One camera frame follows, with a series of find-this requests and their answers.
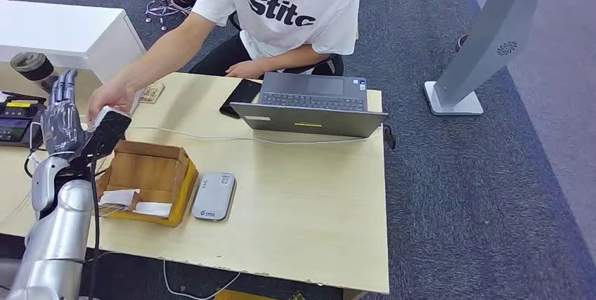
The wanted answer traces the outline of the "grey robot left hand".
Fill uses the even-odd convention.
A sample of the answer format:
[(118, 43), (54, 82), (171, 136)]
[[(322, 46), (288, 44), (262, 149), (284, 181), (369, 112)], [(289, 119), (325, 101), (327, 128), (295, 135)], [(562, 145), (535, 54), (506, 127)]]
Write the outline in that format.
[(41, 118), (42, 136), (50, 155), (71, 155), (84, 146), (86, 132), (75, 105), (76, 69), (66, 69), (53, 83)]

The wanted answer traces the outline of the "person's left hand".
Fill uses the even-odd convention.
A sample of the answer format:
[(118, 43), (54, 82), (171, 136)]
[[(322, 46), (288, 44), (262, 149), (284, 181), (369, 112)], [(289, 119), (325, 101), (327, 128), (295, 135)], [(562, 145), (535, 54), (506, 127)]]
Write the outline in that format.
[(231, 65), (226, 70), (226, 77), (258, 79), (267, 71), (266, 65), (261, 60), (247, 60)]

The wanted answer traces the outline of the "person's right hand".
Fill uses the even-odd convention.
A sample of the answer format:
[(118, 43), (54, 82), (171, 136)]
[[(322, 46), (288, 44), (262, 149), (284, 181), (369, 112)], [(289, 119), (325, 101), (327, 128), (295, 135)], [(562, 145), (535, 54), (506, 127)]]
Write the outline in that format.
[(111, 107), (121, 112), (130, 113), (136, 90), (120, 80), (110, 80), (96, 89), (90, 98), (87, 117), (95, 119), (104, 107)]

